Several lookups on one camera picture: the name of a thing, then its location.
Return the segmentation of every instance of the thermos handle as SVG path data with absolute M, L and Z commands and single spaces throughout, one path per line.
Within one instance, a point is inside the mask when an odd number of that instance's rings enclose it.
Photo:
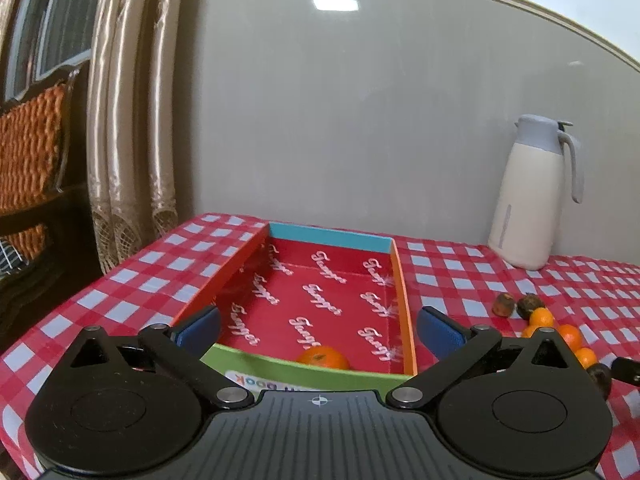
M 564 121 L 559 122 L 561 128 L 563 124 L 572 126 L 571 123 Z M 564 128 L 558 130 L 558 139 L 560 142 L 565 142 L 569 145 L 569 154 L 571 155 L 571 198 L 574 199 L 575 203 L 581 204 L 584 194 L 584 173 L 582 172 L 582 165 L 578 165 L 580 141 L 564 131 Z

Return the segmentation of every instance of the blue gripper pad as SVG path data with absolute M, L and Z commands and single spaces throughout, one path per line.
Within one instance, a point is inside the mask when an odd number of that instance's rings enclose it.
M 430 307 L 430 309 L 431 310 L 423 308 L 418 313 L 416 331 L 421 343 L 425 345 L 438 360 L 442 360 L 464 345 L 466 337 L 454 327 L 457 323 L 453 320 L 447 322 L 447 317 L 444 316 L 444 314 L 438 313 L 440 314 L 438 316 L 434 312 L 435 309 L 433 307 Z
M 175 344 L 200 359 L 218 340 L 220 312 L 208 306 L 173 328 Z

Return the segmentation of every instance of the red and white checkered tablecloth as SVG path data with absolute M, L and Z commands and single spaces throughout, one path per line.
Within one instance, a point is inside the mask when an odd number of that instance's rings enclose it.
M 76 294 L 27 332 L 0 358 L 0 439 L 18 466 L 42 470 L 24 433 L 33 397 L 59 358 L 87 325 L 111 335 L 133 335 L 169 322 L 207 278 L 266 221 L 204 214 L 185 222 Z M 465 326 L 488 323 L 503 335 L 526 322 L 495 317 L 499 292 L 535 292 L 560 324 L 578 326 L 599 360 L 640 357 L 640 268 L 583 256 L 553 256 L 539 271 L 515 269 L 484 246 L 394 237 L 401 253 L 409 306 L 445 312 Z M 434 357 L 417 343 L 418 369 Z M 640 392 L 614 381 L 609 401 L 614 430 L 598 472 L 607 480 L 640 480 Z

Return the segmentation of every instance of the silver screw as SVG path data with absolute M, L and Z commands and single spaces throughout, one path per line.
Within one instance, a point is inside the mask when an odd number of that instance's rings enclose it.
M 241 402 L 247 398 L 247 395 L 248 393 L 246 390 L 238 388 L 237 386 L 227 386 L 226 388 L 218 390 L 216 393 L 218 400 L 221 400 L 225 404 Z
M 418 388 L 402 386 L 393 390 L 391 396 L 398 402 L 409 404 L 410 402 L 418 402 L 422 398 L 422 392 Z

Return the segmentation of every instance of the box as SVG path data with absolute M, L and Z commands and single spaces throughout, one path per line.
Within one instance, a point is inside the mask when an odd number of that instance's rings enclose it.
M 174 319 L 215 303 L 218 342 L 202 360 L 245 388 L 379 390 L 417 373 L 392 238 L 271 222 L 217 270 Z M 350 370 L 295 362 L 331 346 Z

